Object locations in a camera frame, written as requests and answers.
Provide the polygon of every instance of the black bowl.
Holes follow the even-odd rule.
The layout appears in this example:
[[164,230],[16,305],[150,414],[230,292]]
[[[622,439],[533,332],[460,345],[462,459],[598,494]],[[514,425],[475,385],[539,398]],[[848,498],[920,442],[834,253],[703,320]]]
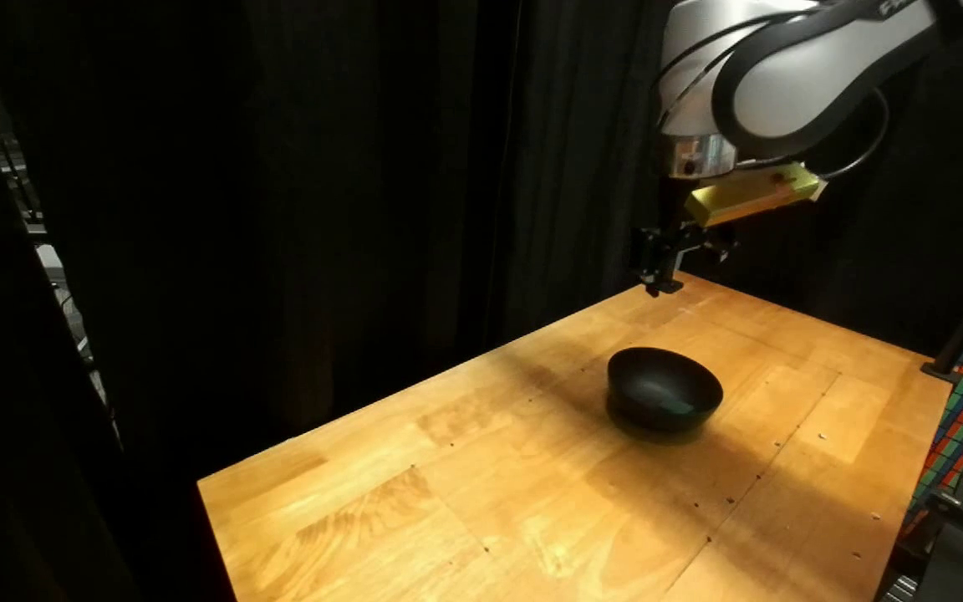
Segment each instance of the black bowl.
[[614,417],[647,432],[689,432],[722,401],[718,378],[661,347],[625,347],[610,363]]

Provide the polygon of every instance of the wood grain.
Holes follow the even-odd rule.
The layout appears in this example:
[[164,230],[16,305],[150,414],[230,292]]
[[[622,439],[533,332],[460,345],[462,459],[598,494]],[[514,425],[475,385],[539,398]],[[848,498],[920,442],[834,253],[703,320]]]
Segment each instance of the wood grain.
[[[606,414],[620,347],[709,364],[696,435]],[[246,602],[871,599],[949,385],[687,278],[617,294],[200,483]]]

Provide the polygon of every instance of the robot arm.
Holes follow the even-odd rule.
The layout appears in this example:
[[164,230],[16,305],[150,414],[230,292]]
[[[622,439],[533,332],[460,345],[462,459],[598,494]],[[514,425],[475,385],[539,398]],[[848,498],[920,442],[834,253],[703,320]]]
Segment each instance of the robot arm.
[[[709,227],[818,201],[826,178],[875,150],[880,85],[956,28],[963,0],[680,0],[666,25],[658,134],[666,172],[687,183],[677,226],[647,236],[647,289],[677,292],[687,251],[717,248]],[[880,136],[834,174],[800,165],[862,101],[883,109]]]

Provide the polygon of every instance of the wooden table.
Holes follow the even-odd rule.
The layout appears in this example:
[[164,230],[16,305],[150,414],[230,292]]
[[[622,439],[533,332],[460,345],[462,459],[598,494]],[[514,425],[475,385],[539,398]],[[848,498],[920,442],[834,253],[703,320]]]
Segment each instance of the wooden table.
[[[251,599],[871,599],[949,385],[920,355],[687,278],[200,483]],[[693,439],[606,414],[606,363],[698,357]]]

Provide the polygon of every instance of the dark background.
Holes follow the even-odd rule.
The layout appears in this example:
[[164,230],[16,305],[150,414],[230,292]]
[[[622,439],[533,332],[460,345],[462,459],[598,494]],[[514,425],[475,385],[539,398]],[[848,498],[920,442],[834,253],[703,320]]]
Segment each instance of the dark background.
[[[0,599],[218,599],[198,476],[629,289],[661,15],[0,0],[121,430],[0,188]],[[963,317],[963,37],[891,95],[860,174],[696,270],[932,355]]]

